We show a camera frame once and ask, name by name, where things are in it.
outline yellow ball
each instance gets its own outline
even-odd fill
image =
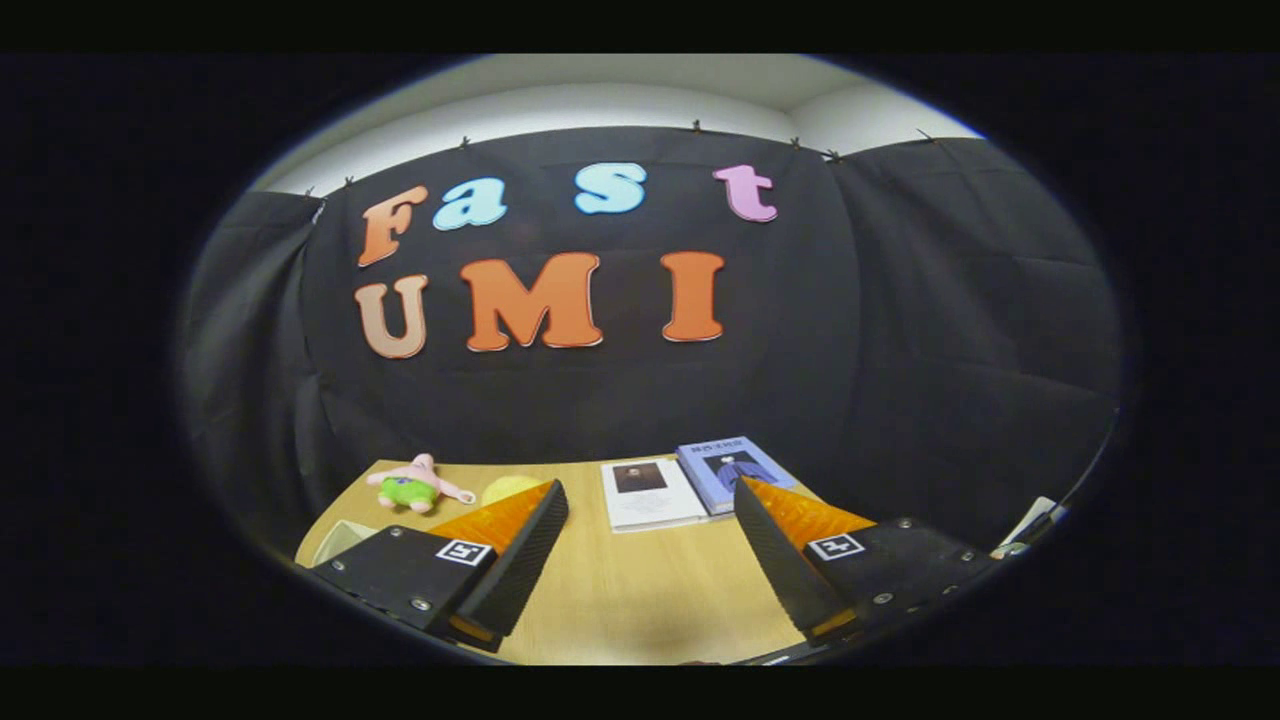
[[[480,495],[480,505],[493,505],[499,500],[508,498],[540,484],[543,484],[543,480],[527,475],[506,475],[498,478],[493,484],[484,488],[484,492]]]

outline light blue letter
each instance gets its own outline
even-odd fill
[[[440,197],[444,206],[435,213],[431,224],[440,231],[488,225],[507,214],[507,206],[502,204],[503,187],[498,178],[474,179],[454,187]]]
[[[573,178],[577,187],[586,191],[577,193],[573,204],[588,215],[635,210],[644,202],[644,188],[640,183],[646,177],[649,176],[644,168],[635,163],[588,165]]]

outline ceiling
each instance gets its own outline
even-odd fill
[[[488,55],[387,95],[317,132],[280,158],[255,187],[334,145],[431,108],[525,87],[599,82],[692,90],[790,113],[814,97],[872,81],[826,60],[788,54]]]

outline pink letter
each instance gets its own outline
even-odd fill
[[[755,174],[751,165],[736,165],[712,173],[718,181],[724,181],[728,192],[728,206],[733,214],[753,223],[767,223],[778,217],[778,209],[760,204],[760,188],[769,190],[773,181]]]

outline book cover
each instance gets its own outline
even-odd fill
[[[778,488],[796,484],[790,473],[745,437],[682,445],[676,457],[712,516],[733,511],[733,489],[742,475]]]
[[[707,510],[673,460],[600,465],[604,503],[614,533],[700,523]]]

